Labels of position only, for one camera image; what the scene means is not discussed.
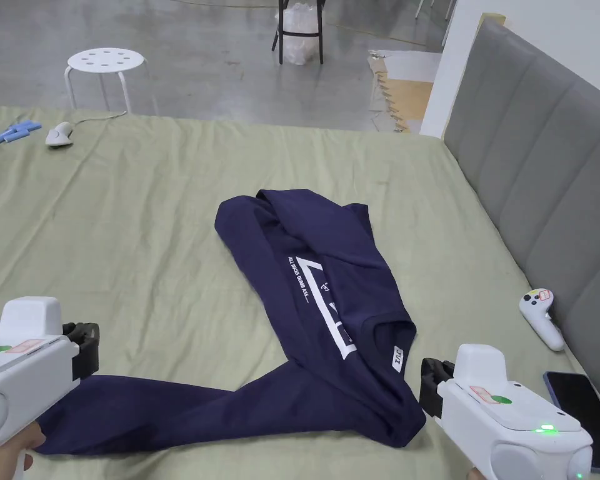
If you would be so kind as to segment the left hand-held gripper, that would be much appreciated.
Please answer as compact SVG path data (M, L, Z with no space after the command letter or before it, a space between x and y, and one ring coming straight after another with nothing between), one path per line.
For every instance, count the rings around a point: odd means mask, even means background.
M63 323L57 299L8 301L0 319L0 443L42 416L99 369L101 329Z

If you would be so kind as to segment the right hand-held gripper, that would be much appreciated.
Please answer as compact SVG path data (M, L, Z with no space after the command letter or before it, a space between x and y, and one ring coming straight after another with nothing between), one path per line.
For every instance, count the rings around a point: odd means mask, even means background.
M419 404L486 479L589 479L593 439L575 418L508 379L504 354L462 344L424 358Z

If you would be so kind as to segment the person's left hand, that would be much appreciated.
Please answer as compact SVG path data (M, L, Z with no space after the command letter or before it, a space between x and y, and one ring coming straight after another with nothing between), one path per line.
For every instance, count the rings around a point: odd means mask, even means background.
M45 435L37 422L32 422L8 442L0 446L0 479L12 479L15 472L31 469L34 459L25 454L24 464L18 468L18 457L23 451L37 449L45 442Z

